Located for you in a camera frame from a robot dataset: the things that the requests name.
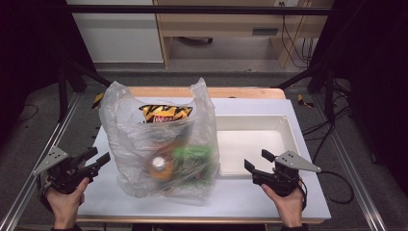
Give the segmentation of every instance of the plastic bag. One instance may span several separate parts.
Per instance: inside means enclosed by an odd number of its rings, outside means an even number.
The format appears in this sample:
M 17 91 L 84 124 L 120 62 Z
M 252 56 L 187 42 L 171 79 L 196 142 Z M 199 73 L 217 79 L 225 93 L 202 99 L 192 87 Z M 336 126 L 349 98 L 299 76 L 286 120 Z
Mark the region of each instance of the plastic bag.
M 219 160 L 215 107 L 203 79 L 190 90 L 188 105 L 143 102 L 117 82 L 106 90 L 99 116 L 127 194 L 205 198 L 211 192 Z M 186 108 L 181 117 L 168 115 Z M 159 115 L 148 117 L 155 110 Z

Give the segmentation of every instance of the human hand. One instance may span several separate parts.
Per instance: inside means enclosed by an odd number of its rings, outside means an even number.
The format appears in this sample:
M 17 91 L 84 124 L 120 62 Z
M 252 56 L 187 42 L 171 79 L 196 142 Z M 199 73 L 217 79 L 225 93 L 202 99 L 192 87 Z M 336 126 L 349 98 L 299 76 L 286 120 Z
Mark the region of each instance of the human hand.
M 268 185 L 263 184 L 261 188 L 265 194 L 275 203 L 279 213 L 286 227 L 300 227 L 302 226 L 302 201 L 303 195 L 300 189 L 296 188 L 291 194 L 282 197 L 271 189 Z
M 71 194 L 60 193 L 53 188 L 48 189 L 46 198 L 54 212 L 55 229 L 73 228 L 77 218 L 78 207 L 84 202 L 84 191 L 89 183 L 88 177 L 84 178 L 77 189 Z

